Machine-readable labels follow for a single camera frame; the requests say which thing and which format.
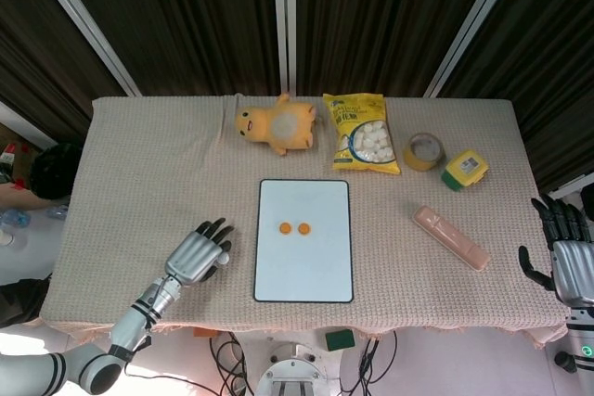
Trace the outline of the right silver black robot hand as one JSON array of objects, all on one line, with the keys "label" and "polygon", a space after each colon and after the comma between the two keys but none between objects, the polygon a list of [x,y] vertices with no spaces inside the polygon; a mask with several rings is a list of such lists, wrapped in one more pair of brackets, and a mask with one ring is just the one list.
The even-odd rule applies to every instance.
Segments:
[{"label": "right silver black robot hand", "polygon": [[593,306],[593,239],[583,213],[574,205],[543,195],[532,198],[545,235],[551,272],[534,268],[528,248],[518,248],[523,274],[547,291],[553,291],[565,306],[586,309]]}]

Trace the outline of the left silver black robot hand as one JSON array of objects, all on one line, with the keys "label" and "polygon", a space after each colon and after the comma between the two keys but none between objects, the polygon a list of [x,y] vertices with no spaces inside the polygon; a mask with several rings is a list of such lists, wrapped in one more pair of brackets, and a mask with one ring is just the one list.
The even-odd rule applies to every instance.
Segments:
[{"label": "left silver black robot hand", "polygon": [[217,269],[228,264],[234,231],[226,219],[205,221],[180,243],[165,264],[165,273],[182,287],[193,286],[212,277]]}]

